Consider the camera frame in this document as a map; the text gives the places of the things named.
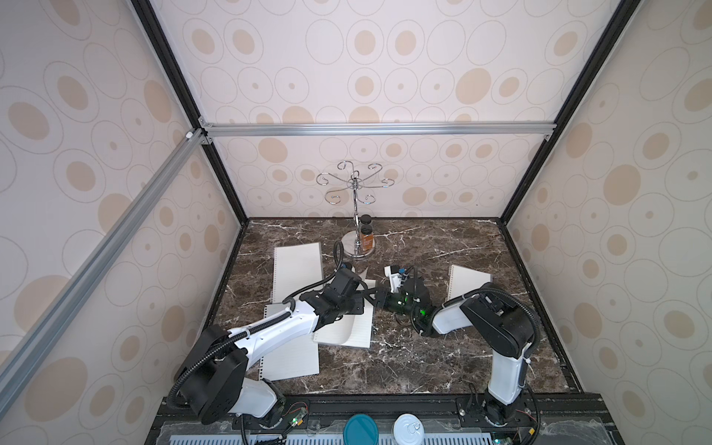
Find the teal round lid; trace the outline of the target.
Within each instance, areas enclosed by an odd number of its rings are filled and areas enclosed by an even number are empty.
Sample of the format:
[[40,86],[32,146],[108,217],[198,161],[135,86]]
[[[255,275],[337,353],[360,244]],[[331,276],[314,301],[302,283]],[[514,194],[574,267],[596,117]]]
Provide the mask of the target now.
[[342,437],[344,445],[378,445],[378,425],[369,415],[359,413],[347,421]]

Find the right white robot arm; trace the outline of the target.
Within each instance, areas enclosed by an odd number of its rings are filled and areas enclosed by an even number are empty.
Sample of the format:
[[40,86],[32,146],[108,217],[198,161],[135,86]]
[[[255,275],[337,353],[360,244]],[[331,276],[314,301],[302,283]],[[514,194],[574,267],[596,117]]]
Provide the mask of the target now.
[[422,337],[475,328],[492,349],[484,406],[504,412],[515,405],[526,386],[530,356],[541,342],[540,320],[528,306],[491,282],[435,305],[425,280],[416,274],[404,276],[393,289],[371,289],[366,299],[378,309],[406,317]]

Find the white round lid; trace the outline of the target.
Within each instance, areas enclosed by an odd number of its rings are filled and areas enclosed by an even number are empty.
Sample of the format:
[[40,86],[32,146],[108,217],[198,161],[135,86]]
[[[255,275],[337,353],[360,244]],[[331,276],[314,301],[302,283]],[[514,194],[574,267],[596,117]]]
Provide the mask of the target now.
[[396,419],[392,435],[397,445],[424,445],[426,439],[423,423],[411,413],[404,413]]

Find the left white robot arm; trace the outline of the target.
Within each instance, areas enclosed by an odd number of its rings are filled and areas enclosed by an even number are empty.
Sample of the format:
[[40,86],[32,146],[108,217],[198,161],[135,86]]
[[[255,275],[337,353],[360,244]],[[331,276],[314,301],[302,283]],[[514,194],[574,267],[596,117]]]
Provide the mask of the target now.
[[319,284],[322,289],[309,287],[287,299],[285,309],[255,324],[230,331],[206,329],[176,372],[167,405],[196,415],[204,425],[230,413],[280,416],[284,398],[272,384],[246,378],[248,370],[290,341],[363,311],[368,285],[355,272],[340,267]]

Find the chrome hook stand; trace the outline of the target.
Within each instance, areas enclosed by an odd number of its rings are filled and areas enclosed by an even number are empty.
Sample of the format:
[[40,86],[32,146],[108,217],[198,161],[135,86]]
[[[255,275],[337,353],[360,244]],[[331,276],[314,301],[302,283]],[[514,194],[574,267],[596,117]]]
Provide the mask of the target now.
[[322,171],[317,174],[315,182],[321,187],[328,187],[327,193],[324,195],[324,200],[332,206],[341,204],[344,198],[341,192],[350,192],[353,205],[353,221],[354,229],[346,235],[343,235],[341,242],[344,246],[344,254],[352,259],[363,259],[369,256],[374,247],[365,248],[363,246],[362,234],[362,215],[359,213],[359,205],[368,206],[376,202],[376,198],[366,193],[371,189],[386,189],[395,185],[394,179],[380,179],[374,185],[371,182],[375,180],[383,171],[383,165],[378,162],[369,163],[366,167],[367,174],[362,176],[359,169],[356,168],[353,161],[340,161],[336,169],[343,172],[343,175],[335,174],[334,172]]

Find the brown spice bottle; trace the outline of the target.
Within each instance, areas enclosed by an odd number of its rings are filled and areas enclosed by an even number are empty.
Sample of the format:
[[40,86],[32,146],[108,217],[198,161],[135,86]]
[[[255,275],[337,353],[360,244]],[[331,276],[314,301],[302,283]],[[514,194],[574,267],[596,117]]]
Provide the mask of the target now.
[[360,227],[360,240],[363,254],[368,254],[374,249],[375,238],[371,224],[362,224]]

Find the diagonal aluminium rail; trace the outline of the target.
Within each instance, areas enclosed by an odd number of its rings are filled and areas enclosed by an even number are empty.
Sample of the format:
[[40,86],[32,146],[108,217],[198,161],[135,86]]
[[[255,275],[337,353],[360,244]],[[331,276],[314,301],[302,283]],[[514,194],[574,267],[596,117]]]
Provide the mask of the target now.
[[9,357],[1,372],[2,416],[16,402],[205,135],[205,130],[195,128],[184,138]]

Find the torn lined paper sheet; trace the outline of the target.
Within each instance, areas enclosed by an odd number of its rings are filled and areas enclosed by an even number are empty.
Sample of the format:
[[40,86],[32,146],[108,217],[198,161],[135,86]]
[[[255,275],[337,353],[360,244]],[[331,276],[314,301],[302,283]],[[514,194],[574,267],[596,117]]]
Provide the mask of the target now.
[[261,379],[277,381],[319,373],[318,346],[313,341],[317,321],[313,307],[298,302],[289,318],[261,331]]

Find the large white spiral notebook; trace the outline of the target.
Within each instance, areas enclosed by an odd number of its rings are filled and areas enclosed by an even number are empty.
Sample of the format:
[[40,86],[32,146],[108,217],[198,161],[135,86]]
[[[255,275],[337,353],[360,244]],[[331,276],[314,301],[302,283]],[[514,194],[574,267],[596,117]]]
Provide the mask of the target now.
[[280,303],[292,292],[322,278],[323,267],[319,243],[274,249],[272,303]]

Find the horizontal aluminium rail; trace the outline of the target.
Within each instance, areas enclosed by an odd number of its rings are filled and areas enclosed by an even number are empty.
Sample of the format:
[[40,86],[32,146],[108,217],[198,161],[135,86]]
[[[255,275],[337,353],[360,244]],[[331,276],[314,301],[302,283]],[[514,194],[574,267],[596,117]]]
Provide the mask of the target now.
[[550,135],[554,122],[379,122],[379,123],[207,123],[210,137],[399,136],[399,135]]

